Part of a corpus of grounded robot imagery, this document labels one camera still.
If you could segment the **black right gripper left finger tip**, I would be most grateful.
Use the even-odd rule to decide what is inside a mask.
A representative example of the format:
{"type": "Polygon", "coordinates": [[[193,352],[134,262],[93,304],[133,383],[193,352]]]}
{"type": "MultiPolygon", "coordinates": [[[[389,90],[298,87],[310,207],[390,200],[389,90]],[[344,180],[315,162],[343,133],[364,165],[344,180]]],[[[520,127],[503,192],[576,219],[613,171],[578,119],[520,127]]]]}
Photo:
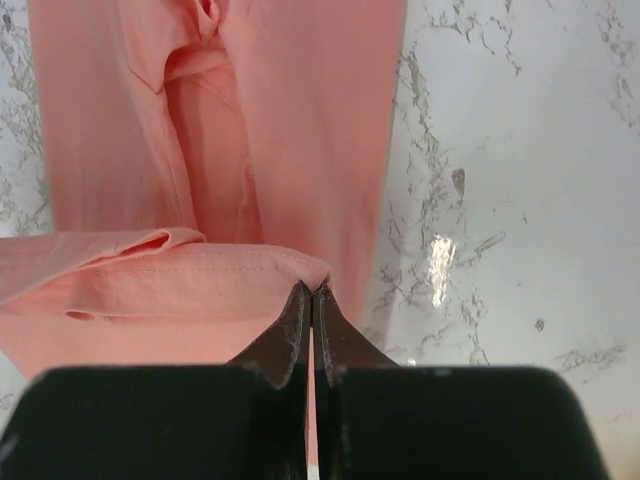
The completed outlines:
{"type": "Polygon", "coordinates": [[[303,479],[309,291],[216,365],[74,366],[22,394],[5,479],[303,479]]]}

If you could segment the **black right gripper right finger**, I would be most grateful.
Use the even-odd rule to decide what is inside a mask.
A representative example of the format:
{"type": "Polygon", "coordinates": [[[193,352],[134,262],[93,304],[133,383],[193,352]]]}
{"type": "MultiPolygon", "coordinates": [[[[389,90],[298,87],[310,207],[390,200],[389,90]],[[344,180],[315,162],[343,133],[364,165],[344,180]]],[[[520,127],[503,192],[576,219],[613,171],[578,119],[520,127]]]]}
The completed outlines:
{"type": "Polygon", "coordinates": [[[531,366],[404,367],[312,297],[323,479],[605,479],[581,405],[531,366]]]}

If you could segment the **pink t shirt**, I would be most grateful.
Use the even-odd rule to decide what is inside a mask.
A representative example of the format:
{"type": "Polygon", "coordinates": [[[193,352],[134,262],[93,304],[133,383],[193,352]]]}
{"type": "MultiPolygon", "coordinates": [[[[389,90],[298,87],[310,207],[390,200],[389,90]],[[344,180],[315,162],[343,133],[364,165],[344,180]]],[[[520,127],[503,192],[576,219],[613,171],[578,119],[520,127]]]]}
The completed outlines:
{"type": "Polygon", "coordinates": [[[32,1],[53,232],[1,243],[1,348],[74,366],[216,365],[309,291],[357,329],[402,1],[32,1]]]}

